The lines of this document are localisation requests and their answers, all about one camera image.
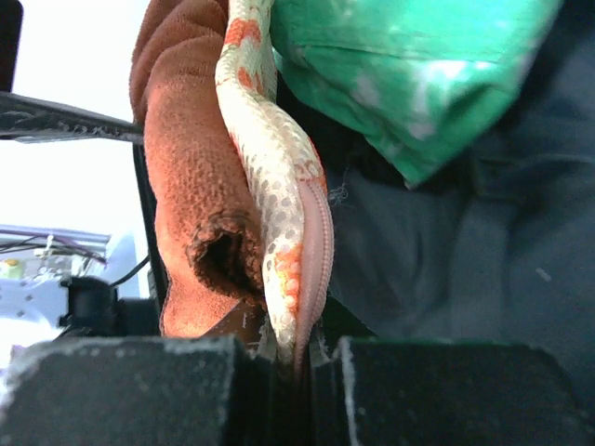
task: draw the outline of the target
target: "green cloth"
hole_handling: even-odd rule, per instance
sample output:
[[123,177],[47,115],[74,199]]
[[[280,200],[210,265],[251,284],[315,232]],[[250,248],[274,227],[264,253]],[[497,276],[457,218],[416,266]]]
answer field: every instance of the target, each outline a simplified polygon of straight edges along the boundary
[[562,0],[276,0],[279,71],[414,187],[517,98]]

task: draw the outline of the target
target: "orange towel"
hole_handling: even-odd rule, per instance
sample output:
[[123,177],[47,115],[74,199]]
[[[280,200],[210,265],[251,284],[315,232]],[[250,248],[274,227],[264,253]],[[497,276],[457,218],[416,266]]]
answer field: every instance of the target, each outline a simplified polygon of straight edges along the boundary
[[258,212],[215,92],[227,21],[226,0],[152,0],[133,55],[130,100],[170,279],[166,336],[202,335],[240,300],[264,306]]

